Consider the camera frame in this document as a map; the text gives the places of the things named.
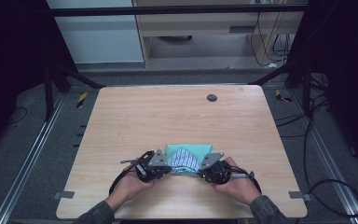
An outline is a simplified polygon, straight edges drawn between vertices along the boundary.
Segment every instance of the white cabinet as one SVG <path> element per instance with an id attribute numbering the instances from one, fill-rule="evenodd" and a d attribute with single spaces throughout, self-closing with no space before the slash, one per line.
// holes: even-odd
<path id="1" fill-rule="evenodd" d="M 50 8 L 132 7 L 132 2 L 48 0 L 48 5 Z M 60 17 L 56 22 L 77 65 L 144 62 L 134 16 Z"/>

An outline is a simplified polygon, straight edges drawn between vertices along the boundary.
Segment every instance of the metal frame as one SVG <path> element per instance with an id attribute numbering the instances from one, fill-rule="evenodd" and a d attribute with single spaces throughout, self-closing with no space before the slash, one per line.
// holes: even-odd
<path id="1" fill-rule="evenodd" d="M 235 13 L 235 12 L 293 12 L 306 11 L 315 7 L 307 4 L 267 5 L 208 5 L 173 7 L 94 7 L 94 8 L 53 8 L 50 10 L 23 11 L 36 15 L 53 17 L 77 16 L 123 16 L 155 14 Z"/>
<path id="2" fill-rule="evenodd" d="M 16 177 L 13 185 L 11 186 L 5 200 L 2 202 L 0 206 L 0 224 L 7 223 L 11 212 L 16 205 L 17 200 L 20 198 L 22 190 L 30 176 L 31 172 L 34 169 L 34 165 L 36 164 L 37 158 L 39 157 L 40 152 L 42 151 L 43 146 L 48 139 L 48 135 L 60 114 L 62 109 L 62 104 L 65 99 L 65 94 L 60 93 L 59 99 L 56 102 L 54 113 L 52 114 L 51 118 L 45 122 L 43 125 L 39 135 L 36 137 L 34 141 L 34 145 L 31 148 L 30 153 L 27 156 L 24 164 L 22 165 L 19 174 Z"/>

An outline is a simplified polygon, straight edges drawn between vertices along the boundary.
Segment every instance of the gray floor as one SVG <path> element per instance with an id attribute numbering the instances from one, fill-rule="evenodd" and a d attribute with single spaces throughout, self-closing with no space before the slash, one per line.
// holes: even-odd
<path id="1" fill-rule="evenodd" d="M 155 38 L 150 64 L 146 68 L 118 69 L 115 73 L 88 71 L 83 75 L 106 85 L 171 85 L 247 83 L 268 74 L 273 68 L 259 65 L 253 57 L 245 36 L 193 36 L 190 41 Z M 299 114 L 296 102 L 288 103 L 276 98 L 276 90 L 282 96 L 296 98 L 300 89 L 286 90 L 282 85 L 285 75 L 271 80 L 263 89 L 275 119 Z M 59 200 L 53 199 L 55 192 L 62 191 L 81 142 L 83 125 L 88 123 L 90 112 L 98 91 L 71 79 L 73 88 L 65 94 L 62 110 L 33 167 L 10 216 L 13 223 L 55 223 Z M 82 108 L 76 108 L 79 95 L 86 91 L 88 97 Z M 42 128 L 45 116 L 43 86 L 23 92 L 18 98 L 18 109 L 12 116 L 13 123 L 7 125 L 0 136 L 0 205 L 20 171 L 22 164 Z M 312 96 L 321 94 L 312 91 Z M 55 92 L 55 99 L 60 98 Z M 358 157 L 350 153 L 350 146 L 326 105 L 314 114 L 313 131 L 318 131 L 325 147 L 345 180 L 358 190 Z M 306 131 L 306 122 L 296 122 L 279 127 L 282 142 L 293 167 L 300 189 L 307 192 L 303 169 L 304 137 L 288 137 Z M 315 140 L 307 141 L 307 170 L 310 183 L 330 177 Z M 341 199 L 332 184 L 320 186 L 316 193 L 330 206 L 345 212 Z M 316 200 L 307 202 L 308 214 L 301 223 L 356 223 L 328 211 Z"/>

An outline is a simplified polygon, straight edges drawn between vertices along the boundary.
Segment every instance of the metal bracket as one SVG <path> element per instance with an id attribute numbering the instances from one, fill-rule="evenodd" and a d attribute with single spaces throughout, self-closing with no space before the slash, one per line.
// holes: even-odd
<path id="1" fill-rule="evenodd" d="M 53 199 L 60 199 L 60 198 L 68 198 L 73 199 L 75 193 L 73 191 L 63 191 L 63 192 L 55 192 L 53 195 Z"/>
<path id="2" fill-rule="evenodd" d="M 312 201 L 312 196 L 310 194 L 303 194 L 301 191 L 289 191 L 289 196 L 291 199 L 302 198 L 304 202 Z"/>
<path id="3" fill-rule="evenodd" d="M 167 159 L 165 158 L 164 154 L 162 154 L 161 149 L 158 149 L 150 162 L 148 163 L 149 166 L 166 166 Z"/>
<path id="4" fill-rule="evenodd" d="M 255 172 L 251 171 L 251 173 L 249 173 L 248 175 L 247 174 L 231 174 L 231 177 L 255 179 Z"/>
<path id="5" fill-rule="evenodd" d="M 206 154 L 204 156 L 204 159 L 202 160 L 200 170 L 205 170 L 210 168 L 212 165 L 214 165 L 217 161 L 219 161 L 224 156 L 225 156 L 224 152 Z"/>

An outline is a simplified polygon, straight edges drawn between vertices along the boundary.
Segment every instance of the table top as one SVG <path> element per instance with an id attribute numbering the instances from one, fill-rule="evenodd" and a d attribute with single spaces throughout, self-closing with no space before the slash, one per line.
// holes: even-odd
<path id="1" fill-rule="evenodd" d="M 217 101 L 207 100 L 209 94 Z M 77 218 L 108 196 L 128 164 L 168 144 L 211 144 L 248 171 L 287 217 L 307 214 L 263 90 L 252 85 L 137 86 L 100 90 L 77 152 L 59 218 Z M 116 212 L 123 219 L 253 217 L 247 205 L 198 176 L 168 174 Z"/>

